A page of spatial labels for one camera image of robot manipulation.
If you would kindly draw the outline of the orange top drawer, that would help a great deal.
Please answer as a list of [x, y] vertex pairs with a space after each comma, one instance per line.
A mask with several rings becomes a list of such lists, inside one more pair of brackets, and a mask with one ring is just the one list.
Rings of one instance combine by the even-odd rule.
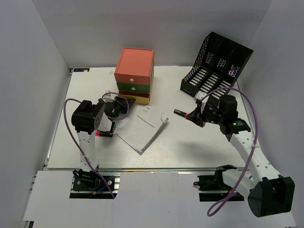
[[148, 86], [153, 64], [154, 50], [125, 47], [114, 72], [116, 82]]

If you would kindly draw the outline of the green drawer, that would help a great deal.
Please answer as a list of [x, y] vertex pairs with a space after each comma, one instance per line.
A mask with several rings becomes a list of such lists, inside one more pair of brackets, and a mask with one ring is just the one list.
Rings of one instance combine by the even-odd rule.
[[135, 92], [135, 93], [150, 93], [150, 85], [140, 85], [140, 84], [128, 84], [128, 83], [116, 83], [119, 91]]

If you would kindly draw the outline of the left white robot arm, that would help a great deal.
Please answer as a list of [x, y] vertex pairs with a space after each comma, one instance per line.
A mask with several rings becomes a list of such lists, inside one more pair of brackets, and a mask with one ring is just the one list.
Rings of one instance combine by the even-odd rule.
[[80, 169], [96, 170], [98, 161], [95, 152], [95, 137], [112, 137], [116, 122], [125, 118], [135, 104], [134, 98], [117, 95], [114, 98], [103, 96], [97, 104], [84, 100], [71, 117], [71, 123], [78, 136]]

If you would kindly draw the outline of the yellow bottom drawer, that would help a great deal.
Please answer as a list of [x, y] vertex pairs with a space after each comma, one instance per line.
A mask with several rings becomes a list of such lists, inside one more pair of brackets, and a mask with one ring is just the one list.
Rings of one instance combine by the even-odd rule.
[[123, 95], [127, 99], [135, 99], [136, 104], [148, 105], [150, 103], [150, 94], [149, 93], [119, 91], [119, 94]]

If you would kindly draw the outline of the black orange highlighter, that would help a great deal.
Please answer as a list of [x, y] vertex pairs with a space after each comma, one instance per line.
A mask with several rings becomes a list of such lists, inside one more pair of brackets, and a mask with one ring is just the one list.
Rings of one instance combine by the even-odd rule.
[[183, 117], [183, 118], [186, 118], [187, 115], [188, 115], [188, 113], [183, 112], [183, 111], [178, 110], [178, 109], [175, 109], [175, 110], [173, 111], [173, 113], [176, 114], [176, 115], [178, 115], [178, 116], [181, 116], [181, 117]]

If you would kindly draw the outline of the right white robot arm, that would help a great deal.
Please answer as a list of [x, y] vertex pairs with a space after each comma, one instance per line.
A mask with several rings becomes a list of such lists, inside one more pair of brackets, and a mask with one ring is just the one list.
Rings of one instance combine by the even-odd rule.
[[219, 166], [215, 171], [215, 185], [222, 190], [232, 187], [232, 192], [248, 201], [250, 210], [258, 218], [290, 212], [295, 183], [291, 177], [283, 177], [256, 144], [255, 134], [246, 121], [238, 117], [235, 97], [221, 96], [218, 108], [210, 107], [206, 99], [196, 103], [197, 107], [185, 118], [200, 127], [206, 123], [217, 124], [251, 174], [248, 178], [233, 165]]

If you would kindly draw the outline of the white safety instructions booklet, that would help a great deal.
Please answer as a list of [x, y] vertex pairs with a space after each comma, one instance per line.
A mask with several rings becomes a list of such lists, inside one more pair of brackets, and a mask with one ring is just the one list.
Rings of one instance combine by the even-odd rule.
[[155, 107], [139, 107], [123, 120], [117, 135], [141, 155], [161, 133], [168, 120], [167, 114]]

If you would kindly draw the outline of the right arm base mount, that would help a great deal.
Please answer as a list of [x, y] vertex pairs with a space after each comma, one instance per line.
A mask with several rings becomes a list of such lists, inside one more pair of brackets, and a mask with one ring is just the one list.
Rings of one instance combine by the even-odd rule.
[[[229, 170], [237, 170], [237, 168], [233, 165], [223, 165], [216, 168], [213, 175], [200, 175], [198, 177], [198, 181], [193, 183], [194, 187], [198, 187], [199, 191], [199, 200], [200, 202], [216, 202], [219, 200], [223, 200], [228, 194], [231, 192], [234, 184], [232, 186], [226, 185], [223, 181], [223, 172]], [[253, 183], [249, 178], [246, 182], [246, 178], [244, 177], [240, 182], [239, 187], [243, 188], [242, 192], [249, 193], [253, 189]], [[243, 195], [239, 192], [235, 192], [235, 195], [232, 196], [228, 201], [244, 201]]]

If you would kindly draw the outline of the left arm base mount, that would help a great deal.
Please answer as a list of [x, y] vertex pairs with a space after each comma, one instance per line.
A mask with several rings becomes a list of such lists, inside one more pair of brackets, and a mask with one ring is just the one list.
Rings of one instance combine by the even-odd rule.
[[93, 171], [73, 170], [73, 181], [71, 185], [70, 199], [110, 199], [111, 195], [107, 185], [114, 197], [118, 192], [118, 177], [103, 176], [104, 180]]

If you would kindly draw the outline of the black pink highlighter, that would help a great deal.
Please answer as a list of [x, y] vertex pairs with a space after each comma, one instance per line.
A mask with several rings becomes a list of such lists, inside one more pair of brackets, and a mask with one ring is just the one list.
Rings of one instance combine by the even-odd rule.
[[99, 137], [112, 137], [113, 134], [111, 132], [100, 132], [100, 131], [97, 131], [95, 133], [96, 136], [99, 136]]

